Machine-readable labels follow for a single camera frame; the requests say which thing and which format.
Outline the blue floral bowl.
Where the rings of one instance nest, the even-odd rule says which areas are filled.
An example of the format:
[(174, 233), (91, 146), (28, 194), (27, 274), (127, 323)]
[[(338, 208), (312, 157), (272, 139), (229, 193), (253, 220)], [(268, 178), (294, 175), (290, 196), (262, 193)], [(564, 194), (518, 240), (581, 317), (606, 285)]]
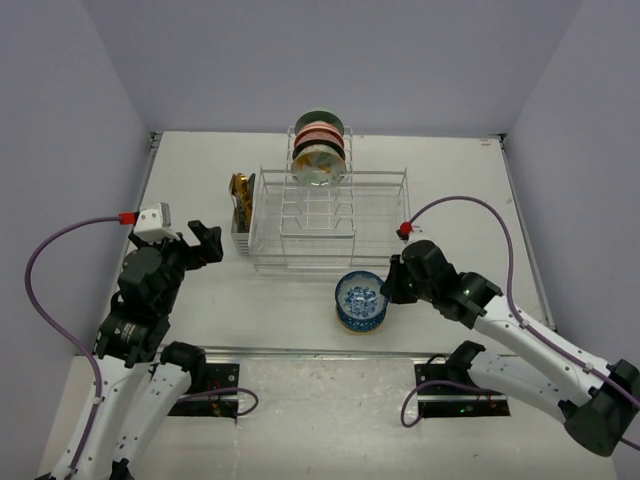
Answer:
[(375, 273), (352, 271), (344, 275), (335, 287), (335, 303), (348, 315), (364, 319), (387, 310), (388, 299), (380, 289), (384, 282)]

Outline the yellow teal patterned bowl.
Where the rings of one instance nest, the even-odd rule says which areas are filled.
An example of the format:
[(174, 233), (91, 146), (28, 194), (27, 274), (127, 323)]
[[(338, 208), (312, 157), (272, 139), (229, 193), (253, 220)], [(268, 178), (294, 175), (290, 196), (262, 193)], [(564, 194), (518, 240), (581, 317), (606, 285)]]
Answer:
[(376, 332), (382, 326), (381, 323), (360, 324), (360, 323), (344, 323), (338, 320), (338, 324), (346, 331), (357, 335), (368, 335)]

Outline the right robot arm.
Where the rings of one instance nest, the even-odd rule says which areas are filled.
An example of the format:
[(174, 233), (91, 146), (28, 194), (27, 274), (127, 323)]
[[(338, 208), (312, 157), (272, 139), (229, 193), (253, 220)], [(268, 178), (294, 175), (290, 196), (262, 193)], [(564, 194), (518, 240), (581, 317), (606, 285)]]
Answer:
[(450, 356), (446, 380), (456, 392), (496, 391), (547, 413), (593, 454), (609, 457), (639, 412), (639, 370), (579, 348), (519, 310), (499, 286), (458, 272), (429, 240), (390, 258), (382, 294), (393, 304), (425, 301), (444, 318), (495, 340), (520, 364), (466, 342)]

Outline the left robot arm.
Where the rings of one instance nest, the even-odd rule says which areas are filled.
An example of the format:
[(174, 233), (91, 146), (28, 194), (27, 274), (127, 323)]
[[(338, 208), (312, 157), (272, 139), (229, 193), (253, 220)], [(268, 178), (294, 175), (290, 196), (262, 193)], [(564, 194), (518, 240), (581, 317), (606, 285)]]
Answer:
[[(124, 259), (109, 313), (88, 348), (42, 307), (33, 288), (33, 269), (44, 249), (84, 226), (117, 222), (132, 228), (134, 249)], [(222, 261), (222, 230), (199, 220), (188, 224), (198, 242), (189, 245), (169, 223), (149, 213), (122, 213), (77, 222), (50, 235), (33, 251), (24, 273), (25, 290), (38, 314), (89, 361), (94, 376), (67, 451), (52, 479), (106, 479), (120, 462), (113, 448), (142, 376), (170, 328), (169, 315), (187, 272)]]

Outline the navy red patterned bowl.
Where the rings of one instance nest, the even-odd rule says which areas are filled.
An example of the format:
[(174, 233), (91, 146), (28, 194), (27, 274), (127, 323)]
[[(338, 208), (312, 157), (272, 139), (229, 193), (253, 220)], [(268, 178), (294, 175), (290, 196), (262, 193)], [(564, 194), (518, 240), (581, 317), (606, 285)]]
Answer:
[(335, 307), (335, 314), (336, 314), (337, 320), (341, 320), (344, 323), (360, 323), (360, 324), (381, 323), (382, 324), (384, 319), (385, 319), (385, 316), (386, 316), (386, 311), (383, 310), (381, 313), (379, 313), (378, 315), (376, 315), (374, 317), (371, 317), (371, 318), (359, 319), (359, 318), (355, 318), (355, 317), (352, 317), (352, 316), (348, 315), (341, 308), (336, 306)]

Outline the orange leaf patterned bowl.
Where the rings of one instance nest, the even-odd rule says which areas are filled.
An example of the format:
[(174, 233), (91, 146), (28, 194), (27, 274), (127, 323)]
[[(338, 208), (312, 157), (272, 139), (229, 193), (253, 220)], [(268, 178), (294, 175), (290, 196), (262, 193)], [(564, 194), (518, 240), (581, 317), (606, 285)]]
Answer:
[(347, 174), (347, 166), (333, 150), (305, 149), (293, 160), (291, 173), (304, 187), (332, 187)]

